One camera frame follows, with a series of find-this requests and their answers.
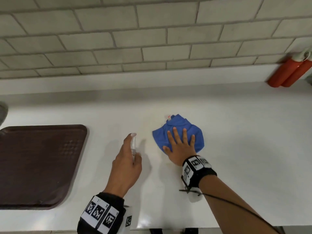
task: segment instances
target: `finger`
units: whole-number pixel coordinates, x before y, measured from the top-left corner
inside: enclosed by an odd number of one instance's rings
[[[191,136],[190,146],[194,147],[195,145],[195,135]]]
[[[142,157],[140,153],[136,153],[135,154],[135,162],[134,162],[134,166],[139,166],[142,167]]]
[[[167,146],[163,146],[163,150],[165,151],[165,154],[170,156],[172,154],[171,150]]]
[[[136,136],[136,133],[131,133],[124,139],[123,155],[130,155],[131,154],[131,140],[135,136]]]
[[[188,133],[185,128],[183,128],[182,137],[183,137],[183,143],[188,145]]]
[[[168,140],[169,140],[170,144],[172,146],[175,145],[176,143],[175,143],[174,138],[172,137],[172,134],[170,131],[167,131],[167,135],[168,135]]]
[[[177,143],[182,143],[182,141],[181,141],[181,139],[180,139],[180,136],[179,136],[179,134],[178,134],[178,132],[177,132],[177,128],[174,127],[173,131],[174,131],[174,138],[176,139],[176,142],[177,142]]]

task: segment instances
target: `red bottle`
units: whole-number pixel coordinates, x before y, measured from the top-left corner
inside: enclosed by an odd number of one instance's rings
[[[305,59],[306,51],[295,54],[292,58],[288,59],[283,65],[277,69],[277,71],[268,80],[268,85],[277,88],[294,73],[295,70],[303,63]]]
[[[312,52],[310,52],[310,56],[298,67],[297,70],[291,76],[289,76],[284,83],[282,83],[283,87],[290,87],[294,82],[299,80],[301,76],[303,76],[310,68],[312,67]]]

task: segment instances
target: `blue rag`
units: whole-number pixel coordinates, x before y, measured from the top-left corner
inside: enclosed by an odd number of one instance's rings
[[[204,137],[202,136],[201,129],[199,129],[197,126],[191,124],[188,120],[186,120],[185,118],[183,118],[179,114],[177,114],[175,116],[172,115],[171,120],[170,121],[167,120],[166,124],[163,125],[161,128],[153,131],[154,140],[155,140],[156,144],[158,145],[158,147],[163,152],[164,152],[164,150],[162,149],[163,146],[169,147],[170,150],[172,151],[172,146],[168,140],[167,131],[170,131],[172,136],[174,137],[173,127],[177,128],[177,132],[178,132],[180,138],[182,138],[183,128],[187,129],[187,131],[188,131],[188,143],[190,143],[190,141],[191,141],[191,136],[195,135],[195,146],[194,147],[195,147],[196,153],[201,151],[203,149],[203,147],[205,146]]]

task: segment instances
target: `left hand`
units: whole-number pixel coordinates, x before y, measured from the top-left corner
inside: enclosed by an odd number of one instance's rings
[[[130,144],[134,136],[136,134],[131,133],[124,139],[124,144],[113,161],[111,174],[103,192],[123,198],[138,180],[142,171],[142,157],[136,153],[133,162]]]

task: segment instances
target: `forearm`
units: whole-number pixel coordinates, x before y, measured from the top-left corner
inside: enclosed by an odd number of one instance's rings
[[[217,176],[203,177],[199,183],[199,188],[203,193],[232,201],[256,213]],[[205,196],[205,198],[223,234],[276,234],[270,226],[247,211],[212,197]]]

